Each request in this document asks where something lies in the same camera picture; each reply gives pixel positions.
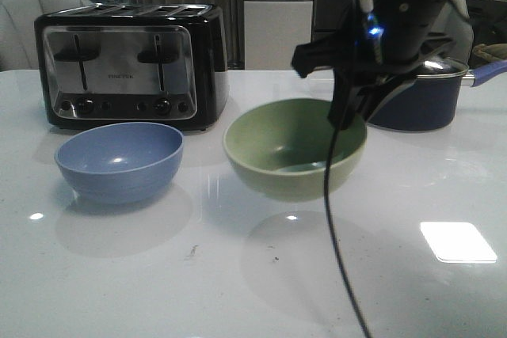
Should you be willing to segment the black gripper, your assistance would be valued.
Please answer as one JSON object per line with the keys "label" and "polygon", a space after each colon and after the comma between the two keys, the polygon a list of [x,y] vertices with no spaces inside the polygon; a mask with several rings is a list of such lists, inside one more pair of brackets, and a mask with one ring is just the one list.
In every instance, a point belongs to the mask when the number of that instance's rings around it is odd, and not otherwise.
{"label": "black gripper", "polygon": [[[335,32],[295,48],[291,65],[301,78],[317,70],[336,69],[327,116],[334,129],[349,129],[361,118],[370,120],[415,83],[409,72],[450,50],[451,37],[431,32],[446,1],[374,0],[371,13],[348,9],[344,24]],[[388,76],[377,77],[356,95],[353,72]]]}

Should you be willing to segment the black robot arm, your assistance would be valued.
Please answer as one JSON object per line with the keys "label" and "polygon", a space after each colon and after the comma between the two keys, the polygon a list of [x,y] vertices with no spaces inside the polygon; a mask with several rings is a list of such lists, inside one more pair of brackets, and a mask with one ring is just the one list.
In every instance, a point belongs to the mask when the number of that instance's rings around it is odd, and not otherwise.
{"label": "black robot arm", "polygon": [[335,30],[294,50],[299,76],[333,71],[333,127],[355,116],[400,131],[451,123],[465,68],[445,59],[453,39],[432,30],[447,1],[341,0],[331,10]]}

